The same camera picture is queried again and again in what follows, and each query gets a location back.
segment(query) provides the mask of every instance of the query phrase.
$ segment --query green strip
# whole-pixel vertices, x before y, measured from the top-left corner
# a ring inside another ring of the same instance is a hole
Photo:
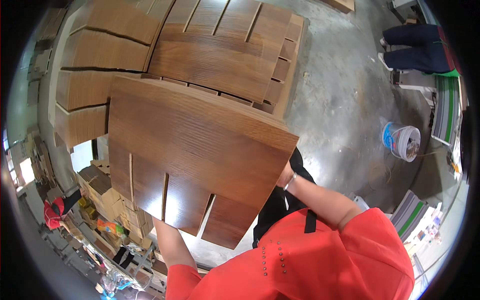
[[[452,119],[453,119],[453,92],[455,85],[453,83],[453,78],[448,78],[448,91],[450,93],[450,99],[448,101],[448,123],[447,123],[447,132],[445,133],[445,141],[450,144],[450,132],[452,130]]]
[[[413,210],[413,213],[412,215],[408,218],[407,222],[403,225],[403,227],[400,229],[400,231],[398,232],[398,236],[401,237],[402,234],[405,232],[405,230],[407,230],[407,228],[410,226],[410,224],[412,224],[413,222],[413,219],[415,219],[415,217],[417,216],[417,214],[419,213],[421,207],[423,206],[423,203],[422,202],[419,202],[417,204],[417,207],[415,207],[415,209]]]

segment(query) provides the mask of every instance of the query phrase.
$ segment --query woman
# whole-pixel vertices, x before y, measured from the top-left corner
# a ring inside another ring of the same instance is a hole
[[[408,299],[413,289],[412,264],[390,220],[317,186],[298,149],[259,213],[254,249],[203,279],[178,230],[154,223],[167,299]]]
[[[82,198],[85,194],[85,191],[80,188],[68,197],[56,198],[52,202],[52,205],[45,200],[43,218],[45,219],[45,224],[48,226],[48,228],[50,230],[60,226],[64,226],[66,228],[67,226],[65,226],[65,223],[63,222],[65,215],[67,215],[73,205],[75,205],[75,203],[77,203],[77,201],[80,200],[80,198]]]

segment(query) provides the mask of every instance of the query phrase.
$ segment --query red jacket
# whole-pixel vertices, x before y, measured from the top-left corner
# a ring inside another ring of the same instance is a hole
[[[58,197],[53,201],[52,204],[56,204],[60,210],[60,216],[57,215],[53,209],[52,206],[45,201],[44,202],[44,207],[43,207],[43,218],[45,219],[45,224],[50,228],[50,229],[55,229],[60,227],[60,221],[61,221],[61,215],[63,215],[63,198]]]
[[[378,208],[343,231],[317,220],[304,233],[307,209],[275,223],[248,250],[203,279],[183,264],[168,269],[167,299],[408,299],[413,267],[394,226]]]

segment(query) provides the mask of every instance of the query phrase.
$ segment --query dark blue pants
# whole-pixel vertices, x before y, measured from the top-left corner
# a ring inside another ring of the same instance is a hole
[[[384,53],[388,67],[398,70],[419,70],[425,73],[446,73],[451,69],[436,25],[408,24],[384,31],[389,45],[412,48]]]

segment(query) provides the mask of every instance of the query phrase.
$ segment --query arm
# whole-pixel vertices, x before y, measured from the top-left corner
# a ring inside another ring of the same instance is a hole
[[[277,185],[284,188],[292,177],[293,170],[288,162]],[[287,191],[340,231],[348,221],[362,213],[360,208],[344,195],[318,186],[300,175],[288,185]]]
[[[196,270],[197,264],[190,254],[187,245],[185,245],[178,229],[157,218],[153,218],[153,223],[155,225],[158,248],[165,260],[167,268],[175,264],[185,264]]]

